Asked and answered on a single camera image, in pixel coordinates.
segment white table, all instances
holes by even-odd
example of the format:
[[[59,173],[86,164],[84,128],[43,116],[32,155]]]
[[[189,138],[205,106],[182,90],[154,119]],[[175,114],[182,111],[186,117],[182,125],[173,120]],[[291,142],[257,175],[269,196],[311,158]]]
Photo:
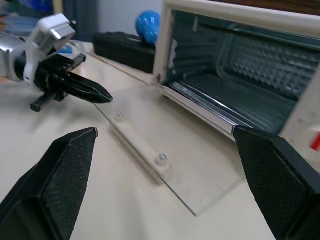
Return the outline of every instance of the white table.
[[[99,82],[111,94],[143,85],[91,56],[76,72]],[[247,183],[195,217],[165,185],[155,184],[94,105],[68,96],[36,113],[29,104],[38,96],[22,83],[0,81],[0,201],[55,139],[98,127],[88,187],[71,239],[274,239]]]

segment black box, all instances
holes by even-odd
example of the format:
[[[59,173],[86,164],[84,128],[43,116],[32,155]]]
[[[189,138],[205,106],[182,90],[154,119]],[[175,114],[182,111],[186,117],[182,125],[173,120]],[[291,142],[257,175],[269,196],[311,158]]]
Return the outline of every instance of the black box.
[[[94,53],[148,74],[154,70],[155,48],[135,35],[123,32],[96,33],[93,36]]]

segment red button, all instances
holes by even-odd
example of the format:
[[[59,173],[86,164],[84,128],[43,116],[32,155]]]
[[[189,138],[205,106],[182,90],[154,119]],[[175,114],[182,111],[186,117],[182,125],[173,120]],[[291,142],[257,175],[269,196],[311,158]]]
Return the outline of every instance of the red button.
[[[320,132],[318,132],[314,138],[314,140],[310,144],[310,148],[319,152],[320,151]]]

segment blue balloon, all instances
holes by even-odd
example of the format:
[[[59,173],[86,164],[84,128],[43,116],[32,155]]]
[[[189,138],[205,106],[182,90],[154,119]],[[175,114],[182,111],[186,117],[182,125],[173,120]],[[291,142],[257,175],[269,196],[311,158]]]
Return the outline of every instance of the blue balloon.
[[[155,11],[145,11],[135,21],[136,32],[150,46],[157,43],[159,27],[160,15]]]

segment cream toaster oven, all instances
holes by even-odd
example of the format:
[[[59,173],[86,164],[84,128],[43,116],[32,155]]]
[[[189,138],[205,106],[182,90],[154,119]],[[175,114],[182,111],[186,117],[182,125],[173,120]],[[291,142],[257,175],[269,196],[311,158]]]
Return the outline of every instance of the cream toaster oven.
[[[164,0],[152,86],[97,107],[199,216],[246,179],[235,126],[284,137],[320,171],[319,63],[320,16]]]
[[[280,135],[320,160],[320,16],[210,0],[165,0],[154,79],[233,138]]]

